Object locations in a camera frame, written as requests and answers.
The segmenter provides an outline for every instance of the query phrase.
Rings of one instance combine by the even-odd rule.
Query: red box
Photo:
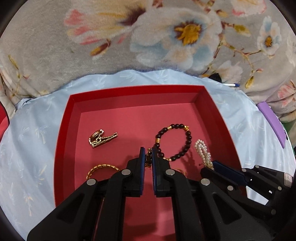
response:
[[[188,178],[200,180],[202,162],[194,149],[202,139],[213,160],[240,169],[239,158],[219,110],[203,86],[158,85],[104,89],[71,95],[62,119],[54,167],[54,194],[60,204],[86,180],[98,164],[124,169],[138,157],[140,147],[152,147],[155,135],[172,123],[190,127],[192,146],[186,155],[170,162]],[[118,132],[112,141],[92,148],[89,137],[99,129],[105,136]],[[185,143],[183,130],[170,130],[161,138],[166,157],[178,153]],[[93,177],[109,178],[115,170],[100,169]],[[153,194],[152,171],[145,169],[144,193],[127,198],[123,240],[175,240],[170,198]]]

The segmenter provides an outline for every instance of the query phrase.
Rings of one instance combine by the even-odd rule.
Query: yellow flower center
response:
[[[272,46],[272,37],[268,36],[266,39],[265,39],[265,46],[267,48],[271,47]]]
[[[174,28],[177,32],[176,39],[183,42],[183,46],[194,44],[200,37],[202,27],[196,23],[182,23]]]

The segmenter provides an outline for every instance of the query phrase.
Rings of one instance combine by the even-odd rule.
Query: purple object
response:
[[[272,111],[272,109],[269,107],[269,105],[265,101],[257,104],[257,107],[265,116],[271,128],[274,130],[276,136],[279,139],[281,146],[285,148],[287,135],[278,117],[275,115],[275,113]]]

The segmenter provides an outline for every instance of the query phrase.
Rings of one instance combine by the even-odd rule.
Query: light blue bedsheet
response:
[[[24,239],[55,208],[54,154],[69,95],[104,88],[158,84],[204,85],[226,122],[242,167],[252,168],[258,164],[294,174],[295,157],[289,140],[282,149],[262,113],[241,91],[169,69],[89,75],[50,95],[19,103],[0,143],[0,205]],[[253,191],[248,190],[248,196],[265,202]]]

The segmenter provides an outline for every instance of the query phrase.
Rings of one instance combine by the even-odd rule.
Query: floral blanket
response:
[[[29,0],[0,38],[0,101],[12,117],[83,75],[170,68],[219,73],[289,122],[295,67],[296,36],[269,0]]]

